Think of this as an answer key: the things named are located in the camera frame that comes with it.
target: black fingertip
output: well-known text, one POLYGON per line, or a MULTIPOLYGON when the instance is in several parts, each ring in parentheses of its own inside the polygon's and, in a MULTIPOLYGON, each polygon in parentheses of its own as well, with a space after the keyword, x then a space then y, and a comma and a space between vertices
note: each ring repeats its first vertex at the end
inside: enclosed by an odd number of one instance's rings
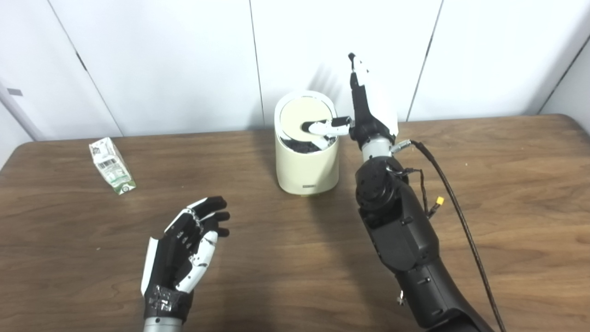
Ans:
POLYGON ((217 230, 217 236, 219 237, 228 237, 230 235, 230 230, 227 228, 219 228, 217 230))
POLYGON ((227 207, 227 202, 223 199, 222 196, 209 197, 205 204, 214 205, 216 207, 216 210, 225 209, 227 207))
POLYGON ((195 206, 194 210, 199 218, 204 218, 208 214, 222 210, 227 207, 227 202, 221 196, 208 197, 203 203, 195 206))
POLYGON ((230 219, 230 213, 229 212, 226 212, 226 211, 216 212, 215 213, 215 219, 218 222, 224 222, 224 221, 230 219))

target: wooden table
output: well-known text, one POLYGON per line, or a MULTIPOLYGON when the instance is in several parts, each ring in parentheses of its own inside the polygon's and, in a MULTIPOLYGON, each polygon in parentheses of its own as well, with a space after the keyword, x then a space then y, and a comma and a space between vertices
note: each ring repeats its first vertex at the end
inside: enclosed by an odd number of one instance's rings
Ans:
MULTIPOLYGON (((457 193, 507 329, 589 331, 590 139, 580 127, 558 115, 400 127, 457 193)), ((91 163, 91 141, 28 143, 0 171, 0 331, 141 331, 148 237, 219 194, 231 236, 185 331, 420 330, 357 216, 354 142, 342 141, 334 190, 298 197, 276 183, 271 131, 117 138, 138 185, 122 196, 91 163)), ((399 159, 426 170, 431 201, 446 197, 417 150, 399 159)), ((456 283, 496 328, 452 205, 432 222, 456 283)))

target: robotic hand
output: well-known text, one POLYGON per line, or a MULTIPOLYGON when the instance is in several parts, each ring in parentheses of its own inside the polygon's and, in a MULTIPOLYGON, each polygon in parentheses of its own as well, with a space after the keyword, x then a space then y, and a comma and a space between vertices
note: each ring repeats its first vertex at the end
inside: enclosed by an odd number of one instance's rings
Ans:
POLYGON ((144 332, 182 331, 193 289, 209 267, 217 239, 230 234, 219 227, 230 218, 218 212, 226 206, 220 196, 203 198, 183 209, 161 239, 149 239, 141 285, 144 332))
POLYGON ((418 325, 437 332, 493 332, 443 265, 438 237, 430 224, 437 206, 431 213, 421 206, 408 181, 408 174, 416 170, 402 167, 393 157, 410 144, 426 155, 424 146, 414 141, 395 144, 395 112, 369 88, 369 72, 362 61, 352 53, 349 58, 355 121, 306 122, 302 130, 321 135, 342 133, 346 128, 358 143, 364 161, 355 175, 359 214, 381 262, 399 282, 399 303, 409 304, 418 325))

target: barcode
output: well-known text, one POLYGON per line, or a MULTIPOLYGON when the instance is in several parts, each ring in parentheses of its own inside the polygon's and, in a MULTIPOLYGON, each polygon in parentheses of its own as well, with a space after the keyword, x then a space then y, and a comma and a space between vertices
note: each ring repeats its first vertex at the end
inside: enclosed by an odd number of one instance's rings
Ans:
POLYGON ((107 161, 105 161, 105 162, 101 162, 101 163, 99 164, 99 167, 100 167, 101 169, 103 169, 103 168, 107 167, 108 165, 112 165, 112 164, 115 164, 115 163, 116 163, 116 161, 115 161, 114 159, 109 159, 109 160, 107 160, 107 161))

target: white wall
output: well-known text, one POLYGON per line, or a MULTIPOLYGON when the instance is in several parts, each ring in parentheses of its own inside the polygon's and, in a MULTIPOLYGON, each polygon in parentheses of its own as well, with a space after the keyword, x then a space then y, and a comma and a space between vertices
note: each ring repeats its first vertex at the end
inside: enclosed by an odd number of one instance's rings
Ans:
POLYGON ((0 0, 0 86, 35 139, 121 135, 46 1, 0 0))
POLYGON ((40 140, 252 129, 292 90, 351 115, 354 51, 400 120, 533 114, 590 35, 590 0, 440 6, 0 0, 0 89, 22 92, 5 104, 40 140))
POLYGON ((590 134, 590 43, 569 69, 541 114, 571 116, 590 134))
POLYGON ((264 126, 248 1, 51 3, 124 135, 264 126))
POLYGON ((588 0, 450 0, 409 119, 535 114, 590 35, 588 0))
POLYGON ((30 141, 31 137, 0 102, 0 169, 15 148, 30 141))
POLYGON ((392 110, 405 120, 440 0, 251 3, 267 127, 278 100, 294 90, 322 92, 339 116, 353 115, 350 52, 390 92, 392 110))

